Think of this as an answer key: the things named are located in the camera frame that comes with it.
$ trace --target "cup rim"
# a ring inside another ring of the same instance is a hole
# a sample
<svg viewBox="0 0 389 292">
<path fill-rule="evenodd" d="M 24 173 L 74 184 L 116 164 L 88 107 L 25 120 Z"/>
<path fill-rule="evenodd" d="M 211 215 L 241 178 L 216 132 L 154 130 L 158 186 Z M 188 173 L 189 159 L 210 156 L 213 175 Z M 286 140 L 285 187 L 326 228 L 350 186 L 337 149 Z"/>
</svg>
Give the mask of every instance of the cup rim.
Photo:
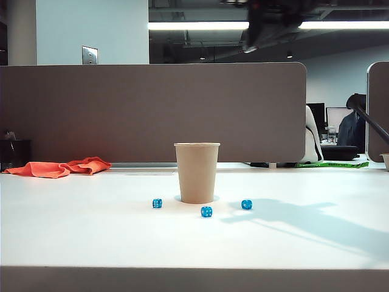
<svg viewBox="0 0 389 292">
<path fill-rule="evenodd" d="M 220 146 L 220 143 L 216 143 L 216 142 L 174 143 L 174 146 Z"/>
</svg>

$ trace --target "gray partition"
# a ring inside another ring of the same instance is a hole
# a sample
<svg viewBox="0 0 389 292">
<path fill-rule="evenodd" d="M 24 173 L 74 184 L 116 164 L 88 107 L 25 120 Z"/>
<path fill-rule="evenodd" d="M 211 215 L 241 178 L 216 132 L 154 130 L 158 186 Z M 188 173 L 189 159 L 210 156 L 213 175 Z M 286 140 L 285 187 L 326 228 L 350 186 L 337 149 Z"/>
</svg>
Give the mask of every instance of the gray partition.
<svg viewBox="0 0 389 292">
<path fill-rule="evenodd" d="M 374 63 L 368 70 L 367 113 L 389 132 L 389 62 Z M 366 125 L 366 153 L 376 162 L 384 161 L 380 154 L 389 153 L 389 145 Z"/>
<path fill-rule="evenodd" d="M 172 162 L 174 142 L 220 142 L 219 161 L 305 152 L 300 63 L 1 67 L 0 129 L 33 160 Z"/>
</svg>

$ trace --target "black trash bin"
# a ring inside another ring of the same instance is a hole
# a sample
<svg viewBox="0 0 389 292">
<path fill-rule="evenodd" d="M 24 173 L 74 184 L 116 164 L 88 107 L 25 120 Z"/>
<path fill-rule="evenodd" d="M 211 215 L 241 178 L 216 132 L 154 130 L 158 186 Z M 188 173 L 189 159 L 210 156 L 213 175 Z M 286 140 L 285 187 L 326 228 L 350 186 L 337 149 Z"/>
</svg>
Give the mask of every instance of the black trash bin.
<svg viewBox="0 0 389 292">
<path fill-rule="evenodd" d="M 31 161 L 31 140 L 0 140 L 0 171 Z"/>
</svg>

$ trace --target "tabletop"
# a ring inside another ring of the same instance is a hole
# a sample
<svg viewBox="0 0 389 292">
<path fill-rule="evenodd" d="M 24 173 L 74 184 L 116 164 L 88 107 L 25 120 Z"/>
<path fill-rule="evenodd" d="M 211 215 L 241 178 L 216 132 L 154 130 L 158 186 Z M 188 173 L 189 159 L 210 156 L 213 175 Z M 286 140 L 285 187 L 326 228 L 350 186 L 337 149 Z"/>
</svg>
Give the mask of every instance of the tabletop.
<svg viewBox="0 0 389 292">
<path fill-rule="evenodd" d="M 215 200 L 180 201 L 177 171 L 60 179 L 0 175 L 1 265 L 260 270 L 389 269 L 389 173 L 225 164 Z M 152 200 L 161 198 L 161 209 Z M 253 202 L 242 210 L 244 199 Z M 202 206 L 213 216 L 202 218 Z"/>
</svg>

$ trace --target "paper cup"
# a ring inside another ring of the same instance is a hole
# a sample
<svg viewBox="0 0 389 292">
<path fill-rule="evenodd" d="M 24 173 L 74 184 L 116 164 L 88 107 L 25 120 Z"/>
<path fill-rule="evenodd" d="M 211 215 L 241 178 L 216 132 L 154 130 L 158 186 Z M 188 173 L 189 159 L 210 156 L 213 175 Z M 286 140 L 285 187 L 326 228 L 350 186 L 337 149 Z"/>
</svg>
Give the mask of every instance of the paper cup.
<svg viewBox="0 0 389 292">
<path fill-rule="evenodd" d="M 380 156 L 384 158 L 385 167 L 387 168 L 387 171 L 389 172 L 389 153 L 383 153 Z"/>
<path fill-rule="evenodd" d="M 213 201 L 220 143 L 175 143 L 181 201 Z"/>
</svg>

